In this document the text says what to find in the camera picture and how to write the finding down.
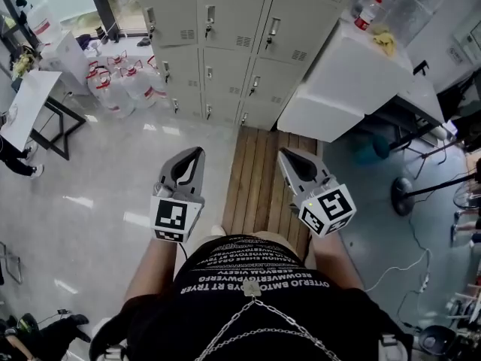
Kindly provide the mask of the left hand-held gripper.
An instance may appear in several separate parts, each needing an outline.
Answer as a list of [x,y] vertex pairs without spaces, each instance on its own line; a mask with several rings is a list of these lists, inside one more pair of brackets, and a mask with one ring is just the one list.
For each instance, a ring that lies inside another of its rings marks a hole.
[[190,147],[162,166],[159,183],[150,198],[150,228],[154,238],[176,244],[188,241],[204,208],[201,190],[205,158],[201,147]]

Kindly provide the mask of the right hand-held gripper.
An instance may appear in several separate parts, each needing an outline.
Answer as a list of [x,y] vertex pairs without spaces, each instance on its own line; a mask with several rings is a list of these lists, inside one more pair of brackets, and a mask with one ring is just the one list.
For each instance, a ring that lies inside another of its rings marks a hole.
[[294,194],[298,219],[318,237],[347,226],[356,206],[345,184],[339,184],[322,159],[306,150],[281,147],[277,162]]

